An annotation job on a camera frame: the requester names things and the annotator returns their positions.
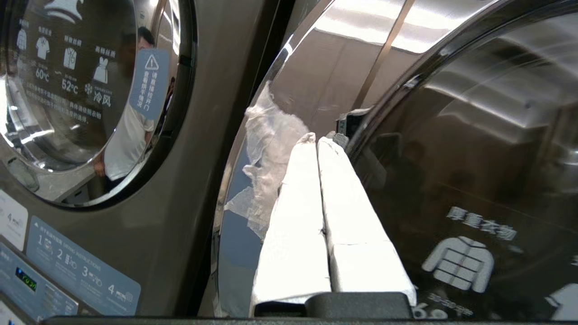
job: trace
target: jacket icon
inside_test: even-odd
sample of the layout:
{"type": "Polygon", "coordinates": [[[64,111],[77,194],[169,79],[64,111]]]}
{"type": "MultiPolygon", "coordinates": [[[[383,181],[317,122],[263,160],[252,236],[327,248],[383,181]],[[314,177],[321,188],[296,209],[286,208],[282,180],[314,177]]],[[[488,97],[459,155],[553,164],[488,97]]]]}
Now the jacket icon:
{"type": "Polygon", "coordinates": [[[18,38],[16,39],[16,46],[22,51],[26,51],[26,31],[21,29],[18,32],[18,38]]]}
{"type": "Polygon", "coordinates": [[[433,277],[461,290],[486,290],[494,258],[486,246],[467,237],[441,241],[421,266],[433,277]]]}

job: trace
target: snowflake icon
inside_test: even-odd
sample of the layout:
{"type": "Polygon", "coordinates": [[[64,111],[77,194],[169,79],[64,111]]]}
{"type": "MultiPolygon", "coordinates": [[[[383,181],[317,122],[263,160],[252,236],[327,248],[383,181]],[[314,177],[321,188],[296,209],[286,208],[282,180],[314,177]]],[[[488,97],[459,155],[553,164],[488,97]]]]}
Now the snowflake icon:
{"type": "Polygon", "coordinates": [[[92,94],[92,85],[87,83],[84,85],[84,92],[86,92],[88,95],[92,94]]]}

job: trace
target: white label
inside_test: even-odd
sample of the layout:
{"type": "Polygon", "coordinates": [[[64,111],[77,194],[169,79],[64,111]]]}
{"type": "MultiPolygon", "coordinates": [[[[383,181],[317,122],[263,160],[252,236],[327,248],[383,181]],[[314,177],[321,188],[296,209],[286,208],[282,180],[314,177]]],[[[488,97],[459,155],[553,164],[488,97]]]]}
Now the white label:
{"type": "Polygon", "coordinates": [[[25,323],[14,314],[13,311],[0,301],[0,324],[14,324],[14,325],[24,325],[25,323]]]}
{"type": "Polygon", "coordinates": [[[0,190],[0,235],[22,251],[27,225],[28,210],[0,190]]]}

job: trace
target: instruction label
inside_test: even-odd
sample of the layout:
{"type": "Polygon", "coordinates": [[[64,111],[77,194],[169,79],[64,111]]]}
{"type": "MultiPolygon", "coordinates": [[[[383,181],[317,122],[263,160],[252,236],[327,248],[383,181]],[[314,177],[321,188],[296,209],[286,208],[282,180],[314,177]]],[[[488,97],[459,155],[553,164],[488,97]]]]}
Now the instruction label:
{"type": "Polygon", "coordinates": [[[25,323],[3,301],[0,301],[0,324],[24,325],[25,323]]]}
{"type": "Polygon", "coordinates": [[[33,216],[26,255],[103,315],[136,313],[140,285],[33,216]]]}
{"type": "Polygon", "coordinates": [[[136,57],[131,106],[147,120],[157,121],[165,105],[169,87],[169,53],[143,49],[136,57]]]}
{"type": "Polygon", "coordinates": [[[0,235],[22,251],[26,225],[28,225],[28,210],[0,190],[0,235]]]}

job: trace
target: control panel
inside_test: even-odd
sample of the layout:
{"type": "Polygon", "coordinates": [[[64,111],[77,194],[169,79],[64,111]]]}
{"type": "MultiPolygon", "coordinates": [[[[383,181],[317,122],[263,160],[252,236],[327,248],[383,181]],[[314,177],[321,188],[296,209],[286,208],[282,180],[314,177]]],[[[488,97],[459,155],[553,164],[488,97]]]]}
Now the control panel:
{"type": "Polygon", "coordinates": [[[78,302],[34,271],[3,243],[0,243],[0,290],[35,320],[78,313],[78,302]]]}

